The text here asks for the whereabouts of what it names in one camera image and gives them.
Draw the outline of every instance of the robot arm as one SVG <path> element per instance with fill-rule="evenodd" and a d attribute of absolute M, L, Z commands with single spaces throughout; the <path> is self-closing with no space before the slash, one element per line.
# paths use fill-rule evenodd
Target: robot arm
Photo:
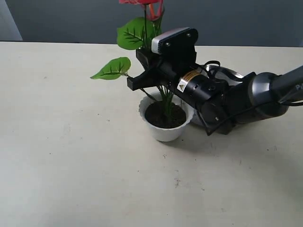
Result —
<path fill-rule="evenodd" d="M 196 64 L 197 39 L 198 32 L 192 28 L 155 37 L 152 52 L 136 51 L 145 71 L 128 78 L 128 87 L 167 87 L 197 110 L 208 135 L 228 134 L 237 124 L 278 117 L 289 106 L 302 105 L 294 102 L 303 100 L 303 66 L 281 76 L 252 72 L 240 78 L 218 61 Z"/>

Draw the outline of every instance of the soil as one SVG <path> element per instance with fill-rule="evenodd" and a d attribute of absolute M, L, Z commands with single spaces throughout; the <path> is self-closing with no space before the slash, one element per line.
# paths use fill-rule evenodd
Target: soil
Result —
<path fill-rule="evenodd" d="M 182 125 L 186 121 L 186 113 L 180 106 L 173 104 L 171 120 L 168 120 L 164 114 L 162 102 L 154 102 L 146 109 L 145 118 L 150 124 L 156 127 L 173 129 Z"/>

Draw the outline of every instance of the white table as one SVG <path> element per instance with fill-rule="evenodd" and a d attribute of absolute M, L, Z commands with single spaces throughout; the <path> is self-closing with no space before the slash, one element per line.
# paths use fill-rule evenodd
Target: white table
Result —
<path fill-rule="evenodd" d="M 303 48 L 197 47 L 242 74 L 285 73 Z M 155 141 L 125 78 L 89 77 L 134 52 L 0 43 L 1 227 L 300 227 L 303 108 L 207 137 Z"/>

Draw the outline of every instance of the artificial plant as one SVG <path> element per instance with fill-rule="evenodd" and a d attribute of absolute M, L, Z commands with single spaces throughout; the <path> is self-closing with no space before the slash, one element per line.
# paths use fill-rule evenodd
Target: artificial plant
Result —
<path fill-rule="evenodd" d="M 137 17 L 126 25 L 117 29 L 117 44 L 126 50 L 146 49 L 151 51 L 152 39 L 161 34 L 161 22 L 164 14 L 163 0 L 119 0 L 120 3 L 141 5 L 144 17 Z M 91 79 L 118 79 L 127 76 L 131 67 L 131 61 L 127 57 L 111 60 Z M 171 119 L 173 93 L 164 86 L 157 86 L 161 93 L 165 116 Z M 141 89 L 148 97 L 156 101 L 144 89 Z"/>

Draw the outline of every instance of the white flower pot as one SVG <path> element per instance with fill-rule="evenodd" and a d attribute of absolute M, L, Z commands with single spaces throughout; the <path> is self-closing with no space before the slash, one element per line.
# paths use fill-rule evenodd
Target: white flower pot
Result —
<path fill-rule="evenodd" d="M 152 92 L 150 93 L 153 97 L 155 97 L 157 100 L 161 100 L 161 94 L 159 92 Z M 188 105 L 187 103 L 185 103 L 184 101 L 182 101 L 182 105 L 181 105 L 181 99 L 177 96 L 174 96 L 172 99 L 172 102 L 176 105 L 181 106 L 181 108 L 185 111 L 186 113 L 186 121 L 179 127 L 173 128 L 173 129 L 163 129 L 163 128 L 159 128 L 156 127 L 152 124 L 150 124 L 146 118 L 145 118 L 145 111 L 147 109 L 147 107 L 152 104 L 154 101 L 151 100 L 150 98 L 148 98 L 147 96 L 144 97 L 140 104 L 139 104 L 139 113 L 140 116 L 142 117 L 142 119 L 146 122 L 151 135 L 159 141 L 162 142 L 168 142 L 168 141 L 172 141 L 175 140 L 176 138 L 178 138 L 182 132 L 185 129 L 185 126 L 190 122 L 190 120 L 193 118 L 194 115 L 194 109 Z"/>

